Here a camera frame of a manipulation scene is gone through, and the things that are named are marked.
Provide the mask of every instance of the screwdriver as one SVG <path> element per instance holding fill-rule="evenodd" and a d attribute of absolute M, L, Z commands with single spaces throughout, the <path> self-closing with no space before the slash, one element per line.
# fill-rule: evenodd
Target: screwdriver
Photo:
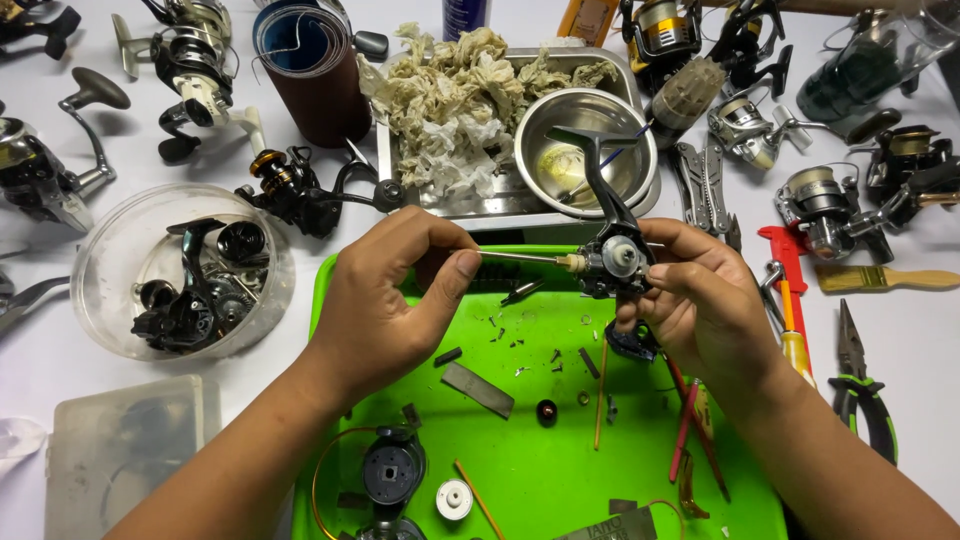
<path fill-rule="evenodd" d="M 817 382 L 813 380 L 810 371 L 810 356 L 806 353 L 804 344 L 804 335 L 799 333 L 794 326 L 793 306 L 790 299 L 790 283 L 787 280 L 780 280 L 780 293 L 783 296 L 783 333 L 780 335 L 780 344 L 783 347 L 783 355 L 790 361 L 793 369 L 802 375 L 810 386 L 817 387 Z"/>

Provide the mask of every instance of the paintbrush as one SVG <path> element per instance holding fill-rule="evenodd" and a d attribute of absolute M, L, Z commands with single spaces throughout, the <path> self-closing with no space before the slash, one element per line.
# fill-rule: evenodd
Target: paintbrush
<path fill-rule="evenodd" d="M 960 274 L 944 270 L 899 272 L 886 266 L 814 267 L 817 282 L 824 292 L 842 290 L 887 290 L 898 285 L 945 289 L 960 285 Z"/>

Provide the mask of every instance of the stainless steel bowl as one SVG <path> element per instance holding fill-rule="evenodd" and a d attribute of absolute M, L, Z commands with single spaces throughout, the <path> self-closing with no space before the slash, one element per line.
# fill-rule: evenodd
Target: stainless steel bowl
<path fill-rule="evenodd" d="M 574 217 L 603 217 L 603 210 L 589 189 L 569 204 L 557 201 L 584 179 L 584 154 L 575 146 L 547 138 L 546 133 L 554 126 L 568 126 L 634 135 L 644 125 L 646 120 L 641 112 L 609 92 L 594 88 L 553 92 L 537 100 L 516 128 L 516 168 L 527 187 L 553 209 Z M 605 159 L 612 152 L 613 149 L 604 150 L 601 156 Z M 657 177 L 657 147 L 650 132 L 642 136 L 636 148 L 624 150 L 607 165 L 603 177 L 627 208 L 635 206 Z"/>

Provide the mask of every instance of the forearm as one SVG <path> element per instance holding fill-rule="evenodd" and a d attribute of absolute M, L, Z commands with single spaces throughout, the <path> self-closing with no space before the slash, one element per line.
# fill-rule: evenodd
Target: forearm
<path fill-rule="evenodd" d="M 960 538 L 944 509 L 844 426 L 792 369 L 777 370 L 750 400 L 722 394 L 718 404 L 725 412 L 730 405 L 728 417 L 815 538 Z"/>
<path fill-rule="evenodd" d="M 294 362 L 107 540 L 269 536 L 297 473 L 344 406 L 323 391 L 318 381 L 329 378 L 317 365 Z"/>

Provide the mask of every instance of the pliers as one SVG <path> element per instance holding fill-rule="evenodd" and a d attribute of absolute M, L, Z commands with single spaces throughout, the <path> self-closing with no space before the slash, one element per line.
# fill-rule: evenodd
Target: pliers
<path fill-rule="evenodd" d="M 840 377 L 828 380 L 837 391 L 833 411 L 856 433 L 856 408 L 859 405 L 867 419 L 871 448 L 896 467 L 897 433 L 878 393 L 884 385 L 867 377 L 863 343 L 853 325 L 846 300 L 840 301 L 840 343 L 837 354 L 840 357 Z"/>

